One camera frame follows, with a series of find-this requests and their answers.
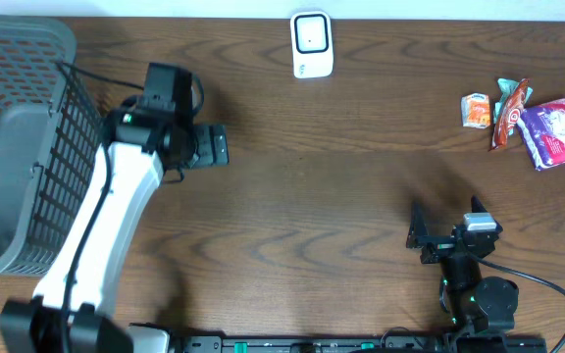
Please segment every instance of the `white background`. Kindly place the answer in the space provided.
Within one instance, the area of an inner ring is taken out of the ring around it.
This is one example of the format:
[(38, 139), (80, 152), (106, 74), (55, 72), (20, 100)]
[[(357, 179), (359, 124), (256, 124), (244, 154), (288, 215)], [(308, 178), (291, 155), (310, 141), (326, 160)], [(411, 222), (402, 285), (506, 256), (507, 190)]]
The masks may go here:
[(565, 0), (0, 0), (0, 14), (289, 19), (565, 21)]

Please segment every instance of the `wood grain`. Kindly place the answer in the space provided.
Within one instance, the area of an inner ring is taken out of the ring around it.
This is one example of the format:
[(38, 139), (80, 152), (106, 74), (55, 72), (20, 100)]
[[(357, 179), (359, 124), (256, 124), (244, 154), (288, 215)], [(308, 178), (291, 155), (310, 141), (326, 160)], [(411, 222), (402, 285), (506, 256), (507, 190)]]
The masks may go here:
[[(532, 104), (564, 97), (565, 24), (335, 21), (334, 73), (298, 80), (287, 21), (64, 21), (81, 67), (143, 82), (150, 61), (183, 65), (204, 83), (198, 120), (228, 127), (230, 166), (189, 172), (152, 197), (119, 323), (230, 335), (449, 326), (439, 267), (404, 248), (409, 207), (421, 200), (431, 228), (448, 232), (472, 194), (505, 228), (489, 258), (565, 287), (565, 166), (535, 172), (518, 137), (489, 153), (490, 130), (459, 118), (463, 95), (498, 98), (499, 77), (530, 77)], [(131, 94), (87, 85), (104, 110)], [(511, 279), (515, 332), (552, 348), (564, 298)], [(0, 277), (0, 310), (35, 283)]]

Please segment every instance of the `gray plastic basket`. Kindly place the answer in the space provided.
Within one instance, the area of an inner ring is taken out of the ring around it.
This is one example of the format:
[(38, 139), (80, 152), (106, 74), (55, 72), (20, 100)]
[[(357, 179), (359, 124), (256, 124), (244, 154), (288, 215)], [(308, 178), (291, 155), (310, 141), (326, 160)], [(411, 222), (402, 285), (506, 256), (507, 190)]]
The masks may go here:
[(63, 24), (0, 16), (0, 274), (45, 274), (84, 197), (99, 114), (75, 75)]

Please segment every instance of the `white device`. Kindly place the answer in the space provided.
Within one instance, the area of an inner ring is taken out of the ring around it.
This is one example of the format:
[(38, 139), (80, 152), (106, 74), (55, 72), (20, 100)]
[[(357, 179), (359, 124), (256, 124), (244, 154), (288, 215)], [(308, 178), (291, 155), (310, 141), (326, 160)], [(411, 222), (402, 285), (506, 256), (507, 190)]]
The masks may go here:
[(293, 74), (298, 78), (330, 75), (334, 51), (329, 15), (322, 11), (298, 13), (290, 25)]

